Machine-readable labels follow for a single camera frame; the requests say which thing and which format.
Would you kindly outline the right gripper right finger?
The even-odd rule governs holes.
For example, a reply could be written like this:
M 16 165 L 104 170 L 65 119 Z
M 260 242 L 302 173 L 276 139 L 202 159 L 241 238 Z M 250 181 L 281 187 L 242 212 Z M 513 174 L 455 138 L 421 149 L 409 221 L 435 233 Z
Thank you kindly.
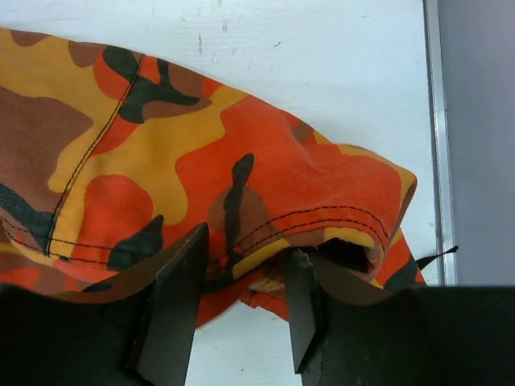
M 340 297 L 346 269 L 317 251 L 293 249 L 284 256 L 286 303 L 295 373 L 343 375 Z

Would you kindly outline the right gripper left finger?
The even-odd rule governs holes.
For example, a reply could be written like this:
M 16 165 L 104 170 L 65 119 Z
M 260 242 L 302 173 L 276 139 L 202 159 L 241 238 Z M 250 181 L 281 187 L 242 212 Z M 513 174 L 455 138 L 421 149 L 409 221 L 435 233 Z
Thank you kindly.
M 150 278 L 127 361 L 143 385 L 184 385 L 208 263 L 205 223 L 146 259 Z

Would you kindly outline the orange camouflage trousers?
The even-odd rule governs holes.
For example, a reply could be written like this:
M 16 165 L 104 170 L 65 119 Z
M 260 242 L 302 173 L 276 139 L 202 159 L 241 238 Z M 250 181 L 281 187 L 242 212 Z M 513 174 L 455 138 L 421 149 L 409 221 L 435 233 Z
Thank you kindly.
M 280 254 L 424 285 L 400 228 L 415 175 L 246 92 L 150 55 L 1 30 L 1 280 L 81 290 L 209 228 L 199 325 L 287 316 Z

